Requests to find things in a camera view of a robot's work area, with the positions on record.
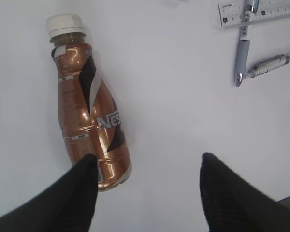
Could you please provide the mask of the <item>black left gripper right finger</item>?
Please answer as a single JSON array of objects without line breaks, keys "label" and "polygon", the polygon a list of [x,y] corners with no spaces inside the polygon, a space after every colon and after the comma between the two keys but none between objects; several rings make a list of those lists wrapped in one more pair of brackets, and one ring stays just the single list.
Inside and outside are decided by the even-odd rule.
[{"label": "black left gripper right finger", "polygon": [[250,185],[212,153],[202,155],[199,187],[211,232],[290,232],[290,209]]}]

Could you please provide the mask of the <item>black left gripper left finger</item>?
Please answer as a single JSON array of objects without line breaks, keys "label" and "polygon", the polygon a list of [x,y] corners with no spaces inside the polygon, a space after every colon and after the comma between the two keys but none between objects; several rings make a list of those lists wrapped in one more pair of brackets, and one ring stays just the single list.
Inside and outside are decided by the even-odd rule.
[{"label": "black left gripper left finger", "polygon": [[97,194],[97,158],[88,154],[41,194],[0,217],[0,232],[88,232]]}]

